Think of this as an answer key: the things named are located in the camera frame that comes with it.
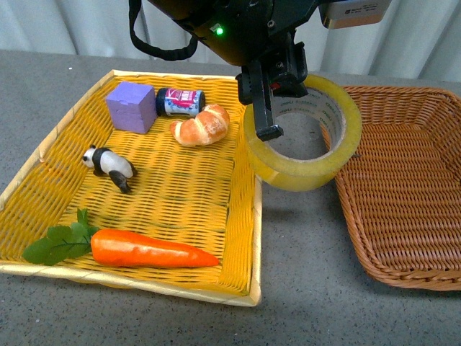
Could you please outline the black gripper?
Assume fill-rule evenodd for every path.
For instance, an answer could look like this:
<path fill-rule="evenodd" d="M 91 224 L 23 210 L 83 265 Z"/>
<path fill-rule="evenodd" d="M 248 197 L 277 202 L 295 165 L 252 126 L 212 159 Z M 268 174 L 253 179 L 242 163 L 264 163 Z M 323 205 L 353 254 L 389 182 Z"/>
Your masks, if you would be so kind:
<path fill-rule="evenodd" d="M 321 1 L 153 1 L 182 29 L 233 66 L 238 97 L 253 104 L 256 136 L 270 141 L 283 135 L 274 123 L 273 94 L 303 97 L 308 92 L 304 43 L 296 29 Z"/>

